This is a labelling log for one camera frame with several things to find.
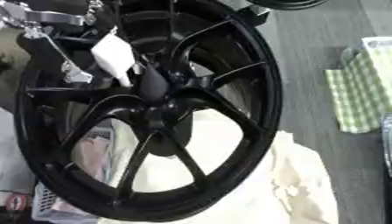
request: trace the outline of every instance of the basket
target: basket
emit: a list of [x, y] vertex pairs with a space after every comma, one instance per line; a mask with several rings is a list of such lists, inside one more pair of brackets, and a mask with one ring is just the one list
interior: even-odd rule
[[[114, 145], [114, 131], [110, 128], [95, 127], [91, 129], [85, 137], [102, 137], [109, 140], [108, 154]], [[108, 179], [110, 162], [106, 163], [106, 178]], [[53, 209], [53, 205], [56, 200], [60, 200], [56, 194], [51, 192], [42, 183], [38, 183], [35, 188], [35, 195], [32, 203], [31, 217], [35, 221], [50, 221], [54, 224], [96, 224], [99, 217], [94, 216], [90, 213], [81, 211], [80, 209], [70, 206], [74, 213], [64, 212]]]

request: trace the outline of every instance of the wheel rim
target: wheel rim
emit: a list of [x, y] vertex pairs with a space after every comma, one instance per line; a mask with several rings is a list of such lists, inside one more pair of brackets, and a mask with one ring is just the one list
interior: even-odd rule
[[[145, 5], [144, 3], [137, 3], [136, 5], [142, 8], [149, 7], [148, 3]], [[167, 94], [169, 97], [154, 103], [153, 106], [142, 100], [138, 92], [130, 93], [129, 90], [121, 87], [111, 87], [109, 90], [37, 87], [39, 79], [43, 79], [40, 78], [42, 74], [39, 74], [37, 69], [28, 68], [26, 69], [28, 73], [23, 75], [24, 78], [17, 93], [17, 113], [20, 116], [16, 117], [16, 127], [18, 141], [24, 157], [44, 184], [63, 199], [92, 214], [127, 221], [173, 221], [196, 214], [217, 202], [249, 175], [263, 158], [277, 131], [281, 113], [282, 90], [276, 63], [263, 39], [253, 28], [246, 26], [235, 15], [234, 11], [220, 3], [195, 1], [187, 4], [177, 3], [176, 6], [171, 8], [176, 8], [178, 10], [177, 14], [186, 14], [189, 18], [194, 17], [197, 18], [195, 20], [199, 21], [205, 21], [205, 19], [201, 19], [200, 13], [195, 13], [194, 9], [203, 11], [201, 15], [209, 18], [207, 20], [208, 25], [201, 30], [191, 31], [191, 34], [182, 33], [186, 35], [185, 38], [180, 38], [180, 41], [177, 42], [174, 41], [175, 44], [169, 51], [158, 51], [169, 53], [171, 59], [162, 63], [164, 69], [158, 66], [156, 70], [170, 71], [165, 77], [173, 80], [171, 80], [171, 91]], [[129, 7], [140, 10], [135, 5]], [[135, 19], [137, 17], [145, 20], [151, 18], [153, 14], [156, 15], [155, 18], [160, 18], [159, 15], [162, 15], [162, 13], [167, 14], [167, 11], [162, 10], [162, 8], [159, 9], [160, 11], [144, 13], [128, 11], [125, 20], [131, 18], [130, 21], [137, 21]], [[226, 57], [224, 62], [231, 62], [228, 70], [228, 67], [217, 66], [219, 63], [225, 64], [224, 62], [213, 63], [212, 59], [202, 57], [206, 54], [202, 48], [208, 48], [208, 44], [202, 45], [203, 47], [194, 47], [195, 43], [209, 39], [208, 36], [219, 35], [221, 32], [227, 31], [237, 35], [234, 37], [238, 40], [236, 44], [241, 42], [238, 48], [246, 52], [248, 57], [244, 61], [251, 61], [252, 63], [236, 65], [232, 62], [232, 59]], [[129, 35], [131, 40], [140, 40], [137, 35], [134, 37]], [[189, 69], [189, 60], [200, 64], [209, 64], [207, 67], [212, 67], [212, 71], [220, 70], [221, 73], [209, 77], [195, 77], [192, 69]], [[244, 74], [255, 74], [255, 76], [244, 79], [241, 77]], [[217, 88], [238, 78], [247, 82], [259, 83], [255, 88], [262, 88], [257, 92], [262, 97], [262, 111], [259, 110], [258, 115], [253, 115], [256, 122], [249, 120], [233, 107], [230, 101], [215, 92]], [[80, 124], [70, 133], [67, 133], [62, 141], [55, 140], [59, 139], [58, 136], [53, 134], [56, 128], [49, 126], [41, 119], [42, 113], [40, 111], [51, 107], [52, 105], [48, 106], [47, 104], [51, 104], [53, 100], [56, 102], [64, 100], [88, 102], [93, 105], [89, 106], [87, 111], [84, 112]], [[241, 147], [238, 147], [222, 166], [208, 176], [203, 174], [203, 171], [194, 163], [183, 145], [177, 143], [174, 133], [167, 132], [167, 130], [172, 130], [171, 127], [175, 124], [169, 125], [170, 127], [167, 124], [164, 127], [155, 127], [147, 122], [147, 120], [150, 120], [150, 116], [147, 116], [149, 119], [145, 119], [147, 111], [154, 115], [156, 109], [159, 108], [159, 115], [161, 116], [164, 112], [160, 110], [165, 108], [167, 103], [183, 100], [187, 101], [186, 105], [192, 105], [194, 109], [203, 107], [216, 109], [238, 123], [243, 130], [244, 139], [241, 141]], [[181, 120], [186, 115], [184, 113], [186, 111], [181, 110], [173, 120], [175, 122]], [[136, 148], [138, 153], [135, 153], [130, 161], [131, 166], [135, 169], [130, 169], [124, 174], [125, 178], [117, 188], [92, 179], [68, 159], [69, 151], [72, 150], [84, 133], [89, 131], [98, 121], [109, 117], [137, 126], [141, 130], [148, 130], [140, 136], [139, 141], [141, 143]], [[42, 135], [44, 133], [46, 139], [53, 140], [46, 141], [43, 139]], [[191, 185], [167, 192], [132, 192], [129, 186], [131, 186], [131, 182], [136, 175], [137, 167], [140, 166], [146, 153], [148, 153], [144, 146], [149, 142], [148, 140], [157, 136], [164, 136], [173, 141], [173, 146], [177, 149], [176, 156], [185, 164], [195, 181]]]

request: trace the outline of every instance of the center bore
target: center bore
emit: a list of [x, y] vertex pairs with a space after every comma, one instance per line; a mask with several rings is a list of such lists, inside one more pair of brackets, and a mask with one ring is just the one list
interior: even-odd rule
[[[173, 102], [165, 104], [161, 108], [149, 108], [146, 120], [151, 131], [170, 132], [182, 147], [186, 147], [192, 137], [193, 115], [184, 110], [179, 110], [178, 105]], [[172, 157], [174, 153], [173, 141], [161, 136], [151, 140], [148, 150], [159, 157]]]

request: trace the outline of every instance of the white cloth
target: white cloth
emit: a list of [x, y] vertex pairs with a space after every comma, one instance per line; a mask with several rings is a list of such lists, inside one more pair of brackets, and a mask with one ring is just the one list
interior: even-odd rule
[[[213, 110], [194, 114], [192, 140], [187, 149], [209, 173], [220, 165], [242, 138], [238, 125]], [[136, 145], [132, 130], [115, 125], [112, 160], [116, 186]], [[183, 186], [192, 176], [176, 158], [148, 156], [136, 175], [134, 189], [154, 192]], [[101, 219], [100, 223], [134, 223]], [[175, 224], [337, 224], [338, 211], [330, 179], [313, 150], [295, 144], [291, 134], [280, 132], [252, 174], [214, 206]]]

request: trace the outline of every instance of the wheel spoke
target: wheel spoke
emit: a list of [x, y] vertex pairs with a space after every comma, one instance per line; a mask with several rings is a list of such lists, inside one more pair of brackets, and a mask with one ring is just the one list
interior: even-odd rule
[[143, 161], [146, 159], [147, 155], [149, 154], [149, 143], [152, 142], [152, 139], [156, 137], [158, 133], [154, 132], [149, 134], [144, 140], [142, 140], [135, 151], [133, 152], [127, 168], [125, 169], [124, 174], [120, 180], [120, 183], [117, 186], [117, 195], [115, 200], [118, 202], [119, 200], [126, 200], [132, 197], [133, 190], [132, 185], [137, 175], [137, 172], [142, 165]]
[[201, 88], [186, 88], [178, 91], [173, 97], [188, 98], [196, 107], [216, 109], [235, 121], [247, 138], [259, 137], [263, 133], [263, 128], [259, 127], [250, 118], [247, 118], [233, 103], [215, 91], [207, 91]]
[[56, 102], [79, 102], [89, 104], [93, 99], [102, 95], [106, 90], [86, 90], [67, 87], [34, 87], [26, 93], [43, 104]]
[[265, 62], [258, 62], [252, 65], [244, 66], [228, 73], [213, 75], [212, 79], [212, 87], [214, 89], [221, 88], [222, 86], [232, 82], [236, 79], [248, 78], [254, 74], [258, 74], [260, 70], [259, 67], [265, 65]]
[[71, 155], [74, 146], [95, 125], [105, 119], [115, 118], [129, 125], [138, 120], [137, 111], [140, 110], [142, 101], [134, 96], [113, 96], [91, 105], [75, 124], [75, 127], [66, 135], [59, 150], [60, 155]]
[[181, 160], [181, 162], [186, 166], [189, 172], [193, 175], [195, 184], [201, 187], [206, 186], [207, 183], [206, 174], [203, 172], [203, 170], [201, 170], [201, 168], [196, 163], [196, 161], [192, 158], [192, 156], [189, 154], [187, 149], [179, 143], [175, 135], [166, 132], [161, 134], [173, 142], [174, 154], [179, 158], [179, 160]]
[[179, 59], [183, 58], [184, 55], [189, 54], [194, 46], [203, 39], [210, 38], [217, 32], [225, 31], [230, 26], [232, 26], [232, 21], [226, 20], [183, 38], [171, 52], [171, 67], [175, 67], [175, 64], [179, 61]]

